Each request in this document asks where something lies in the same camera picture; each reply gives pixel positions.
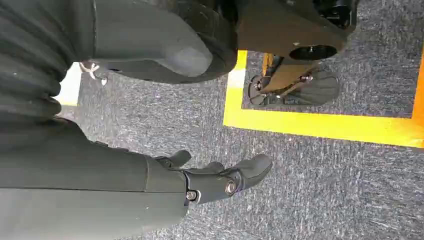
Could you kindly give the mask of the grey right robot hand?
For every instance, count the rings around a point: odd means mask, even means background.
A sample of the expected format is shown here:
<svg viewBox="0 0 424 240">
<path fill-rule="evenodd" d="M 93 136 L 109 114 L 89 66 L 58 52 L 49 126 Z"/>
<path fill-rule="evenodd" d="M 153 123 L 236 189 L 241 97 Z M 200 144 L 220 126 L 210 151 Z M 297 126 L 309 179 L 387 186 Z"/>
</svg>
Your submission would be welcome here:
<svg viewBox="0 0 424 240">
<path fill-rule="evenodd" d="M 154 82 L 212 80 L 237 61 L 232 0 L 3 0 L 0 3 L 0 237 L 113 239 L 179 222 L 190 203 L 228 199 L 272 168 L 225 168 L 89 140 L 58 116 L 73 63 L 112 64 Z"/>
</svg>

